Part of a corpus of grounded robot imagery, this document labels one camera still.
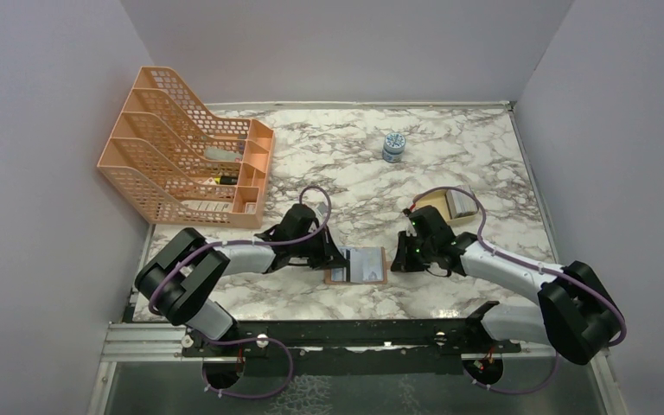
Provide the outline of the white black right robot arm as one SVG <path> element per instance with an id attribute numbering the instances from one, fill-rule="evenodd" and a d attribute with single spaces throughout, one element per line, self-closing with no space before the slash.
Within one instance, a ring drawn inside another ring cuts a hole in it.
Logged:
<path id="1" fill-rule="evenodd" d="M 410 226 L 398 233 L 393 272 L 420 272 L 438 265 L 499 285 L 530 301 L 499 304 L 463 332 L 466 344 L 484 352 L 498 341 L 522 340 L 552 346 L 569 362 L 585 365 L 626 335 L 623 314 L 593 269 L 541 263 L 488 243 L 480 233 L 456 234 L 435 207 L 406 213 Z"/>

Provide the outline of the silver card number side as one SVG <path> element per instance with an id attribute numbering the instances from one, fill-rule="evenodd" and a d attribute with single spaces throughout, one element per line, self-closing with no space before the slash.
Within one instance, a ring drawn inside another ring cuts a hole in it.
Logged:
<path id="1" fill-rule="evenodd" d="M 329 271 L 329 281 L 332 283 L 346 283 L 349 280 L 348 268 L 334 268 Z"/>

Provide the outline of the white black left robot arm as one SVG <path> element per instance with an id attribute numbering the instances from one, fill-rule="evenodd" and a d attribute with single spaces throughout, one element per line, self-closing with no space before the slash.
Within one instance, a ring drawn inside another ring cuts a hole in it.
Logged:
<path id="1" fill-rule="evenodd" d="M 241 273 L 272 273 L 293 259 L 302 259 L 312 270 L 349 265 L 327 226 L 302 203 L 250 240 L 209 241 L 186 227 L 141 269 L 134 286 L 159 316 L 200 332 L 212 352 L 224 355 L 236 347 L 237 332 L 232 315 L 209 298 L 219 280 Z"/>

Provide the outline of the tan leather card holder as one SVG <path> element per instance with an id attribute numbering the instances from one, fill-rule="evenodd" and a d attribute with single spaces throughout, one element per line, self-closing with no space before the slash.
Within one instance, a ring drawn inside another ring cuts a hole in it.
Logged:
<path id="1" fill-rule="evenodd" d="M 381 247 L 342 246 L 340 252 L 348 265 L 326 270 L 325 284 L 386 284 L 386 251 Z"/>

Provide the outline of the silver vip credit card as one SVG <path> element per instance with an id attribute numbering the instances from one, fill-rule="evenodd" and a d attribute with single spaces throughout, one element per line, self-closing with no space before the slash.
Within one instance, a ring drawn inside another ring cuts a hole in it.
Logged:
<path id="1" fill-rule="evenodd" d="M 364 263 L 363 281 L 365 283 L 382 283 L 386 278 L 385 252 L 381 247 L 367 249 Z"/>

